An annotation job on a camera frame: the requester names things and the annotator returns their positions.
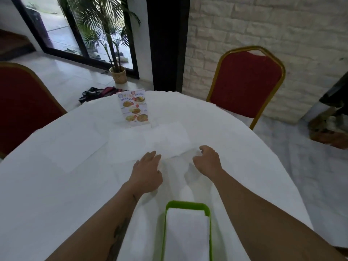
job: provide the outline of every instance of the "hand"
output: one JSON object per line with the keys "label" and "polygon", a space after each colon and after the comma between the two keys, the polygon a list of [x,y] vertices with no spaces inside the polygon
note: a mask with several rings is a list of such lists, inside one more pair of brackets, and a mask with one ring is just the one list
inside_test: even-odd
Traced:
{"label": "hand", "polygon": [[207,145],[201,145],[199,149],[202,150],[202,155],[193,158],[194,165],[199,172],[212,180],[215,175],[222,171],[219,154]]}
{"label": "hand", "polygon": [[133,166],[128,184],[134,188],[137,200],[144,193],[156,190],[163,182],[162,173],[157,170],[161,155],[155,155],[156,151],[148,152]]}

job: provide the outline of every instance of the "white paper sheet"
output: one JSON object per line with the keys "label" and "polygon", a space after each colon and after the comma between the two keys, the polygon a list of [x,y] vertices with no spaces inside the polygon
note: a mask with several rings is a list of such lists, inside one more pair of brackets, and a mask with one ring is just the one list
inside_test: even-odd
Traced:
{"label": "white paper sheet", "polygon": [[86,127],[77,127],[56,139],[42,150],[65,172],[73,171],[107,142],[98,132]]}
{"label": "white paper sheet", "polygon": [[146,152],[156,150],[163,159],[178,156],[192,148],[189,136],[180,122],[151,128],[143,125],[111,131],[108,160],[111,164],[140,159]]}
{"label": "white paper sheet", "polygon": [[209,261],[209,217],[202,210],[170,208],[164,261]]}

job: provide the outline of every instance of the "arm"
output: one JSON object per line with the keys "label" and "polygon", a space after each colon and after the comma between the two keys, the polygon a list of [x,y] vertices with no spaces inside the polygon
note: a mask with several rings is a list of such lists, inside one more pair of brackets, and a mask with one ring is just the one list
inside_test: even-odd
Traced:
{"label": "arm", "polygon": [[137,161],[129,181],[46,261],[115,260],[137,201],[163,181],[157,170],[161,155],[155,154],[146,153]]}
{"label": "arm", "polygon": [[219,191],[231,223],[251,261],[346,260],[324,239],[283,210],[252,193],[228,173],[218,153],[201,146],[197,169]]}

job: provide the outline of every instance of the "forearm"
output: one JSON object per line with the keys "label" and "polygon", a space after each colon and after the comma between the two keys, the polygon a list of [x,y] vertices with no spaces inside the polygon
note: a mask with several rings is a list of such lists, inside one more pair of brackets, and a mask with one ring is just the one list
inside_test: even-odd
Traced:
{"label": "forearm", "polygon": [[310,228],[225,171],[212,180],[251,261],[345,260]]}
{"label": "forearm", "polygon": [[127,182],[46,261],[114,260],[136,202],[140,198]]}

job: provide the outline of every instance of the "person's left hand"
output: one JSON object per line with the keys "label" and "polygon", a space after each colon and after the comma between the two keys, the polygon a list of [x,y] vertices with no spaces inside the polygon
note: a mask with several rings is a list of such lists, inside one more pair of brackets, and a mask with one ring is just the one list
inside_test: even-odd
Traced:
{"label": "person's left hand", "polygon": [[133,166],[128,183],[134,188],[137,200],[142,194],[156,190],[163,182],[162,173],[157,169],[161,155],[155,155],[156,151],[148,152]]}

